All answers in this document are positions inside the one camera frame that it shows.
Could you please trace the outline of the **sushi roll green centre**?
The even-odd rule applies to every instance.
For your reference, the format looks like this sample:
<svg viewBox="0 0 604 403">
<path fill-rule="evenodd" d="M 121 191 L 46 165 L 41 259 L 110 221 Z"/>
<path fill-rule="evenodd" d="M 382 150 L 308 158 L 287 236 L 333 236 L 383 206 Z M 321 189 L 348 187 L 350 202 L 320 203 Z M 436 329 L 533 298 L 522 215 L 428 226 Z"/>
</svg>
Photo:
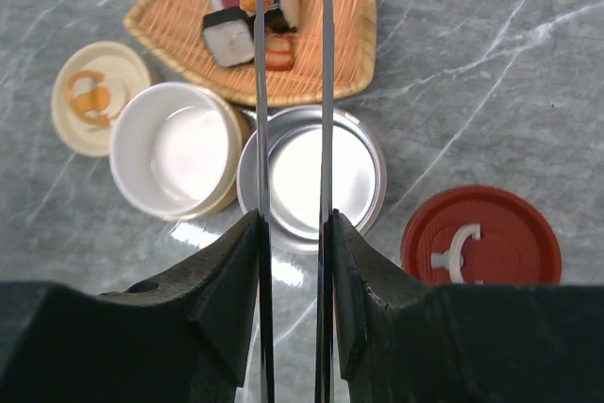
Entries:
<svg viewBox="0 0 604 403">
<path fill-rule="evenodd" d="M 264 13 L 265 26 L 272 32 L 293 33 L 299 25 L 300 0 L 274 0 Z"/>
</svg>

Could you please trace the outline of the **metal tongs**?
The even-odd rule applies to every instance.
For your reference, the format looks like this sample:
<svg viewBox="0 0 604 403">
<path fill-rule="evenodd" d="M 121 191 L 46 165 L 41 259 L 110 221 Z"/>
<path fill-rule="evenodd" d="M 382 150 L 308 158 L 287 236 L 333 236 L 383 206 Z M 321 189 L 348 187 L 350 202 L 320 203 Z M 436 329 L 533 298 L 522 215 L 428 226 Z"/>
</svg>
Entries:
<svg viewBox="0 0 604 403">
<path fill-rule="evenodd" d="M 268 100 L 265 68 L 263 0 L 256 0 L 255 70 L 257 96 L 257 170 L 259 203 L 258 258 L 260 271 L 260 396 L 275 400 L 273 312 L 270 244 L 270 178 L 268 158 Z M 334 112 L 333 0 L 323 0 L 322 160 L 318 248 L 317 323 L 314 400 L 333 400 L 333 208 L 332 151 Z"/>
</svg>

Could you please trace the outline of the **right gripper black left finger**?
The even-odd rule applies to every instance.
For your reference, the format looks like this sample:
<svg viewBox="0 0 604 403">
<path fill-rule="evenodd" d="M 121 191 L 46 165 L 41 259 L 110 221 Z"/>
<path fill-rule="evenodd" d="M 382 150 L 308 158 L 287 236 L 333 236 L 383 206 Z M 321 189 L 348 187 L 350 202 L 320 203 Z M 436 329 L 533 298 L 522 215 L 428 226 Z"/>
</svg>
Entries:
<svg viewBox="0 0 604 403">
<path fill-rule="evenodd" d="M 1 286 L 5 402 L 230 402 L 243 385 L 259 215 L 122 293 Z"/>
</svg>

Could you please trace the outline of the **sushi roll white centre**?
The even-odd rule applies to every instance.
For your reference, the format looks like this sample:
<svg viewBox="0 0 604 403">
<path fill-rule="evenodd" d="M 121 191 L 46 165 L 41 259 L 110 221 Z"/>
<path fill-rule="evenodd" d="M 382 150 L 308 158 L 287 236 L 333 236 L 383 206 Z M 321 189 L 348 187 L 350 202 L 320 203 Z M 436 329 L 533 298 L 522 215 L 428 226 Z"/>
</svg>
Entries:
<svg viewBox="0 0 604 403">
<path fill-rule="evenodd" d="M 219 67 L 236 67 L 254 59 L 254 19 L 238 7 L 204 16 L 202 41 Z"/>
</svg>

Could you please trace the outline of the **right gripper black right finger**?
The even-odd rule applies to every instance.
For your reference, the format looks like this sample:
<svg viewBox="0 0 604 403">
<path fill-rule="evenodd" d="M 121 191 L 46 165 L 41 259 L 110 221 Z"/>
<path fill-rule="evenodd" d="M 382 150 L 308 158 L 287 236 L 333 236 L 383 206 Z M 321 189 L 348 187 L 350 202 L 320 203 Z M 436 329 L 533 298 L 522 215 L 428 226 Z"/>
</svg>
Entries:
<svg viewBox="0 0 604 403">
<path fill-rule="evenodd" d="M 599 402 L 599 286 L 428 286 L 333 224 L 342 378 L 354 402 Z"/>
</svg>

